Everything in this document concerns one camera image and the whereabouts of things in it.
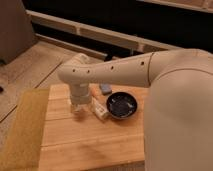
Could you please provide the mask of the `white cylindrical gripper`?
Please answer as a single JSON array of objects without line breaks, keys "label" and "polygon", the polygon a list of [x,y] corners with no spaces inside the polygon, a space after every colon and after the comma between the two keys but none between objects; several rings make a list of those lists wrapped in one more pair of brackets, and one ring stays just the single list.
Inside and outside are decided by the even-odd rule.
[{"label": "white cylindrical gripper", "polygon": [[88,104],[91,102],[91,94],[88,84],[70,85],[70,99],[73,105]]}]

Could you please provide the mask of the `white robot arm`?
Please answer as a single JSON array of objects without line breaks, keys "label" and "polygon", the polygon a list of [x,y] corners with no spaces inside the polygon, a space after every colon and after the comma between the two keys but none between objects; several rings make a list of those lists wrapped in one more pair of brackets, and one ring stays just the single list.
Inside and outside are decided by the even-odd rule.
[{"label": "white robot arm", "polygon": [[213,54],[176,49],[91,64],[77,54],[59,69],[74,105],[91,101],[89,85],[146,87],[146,171],[213,171]]}]

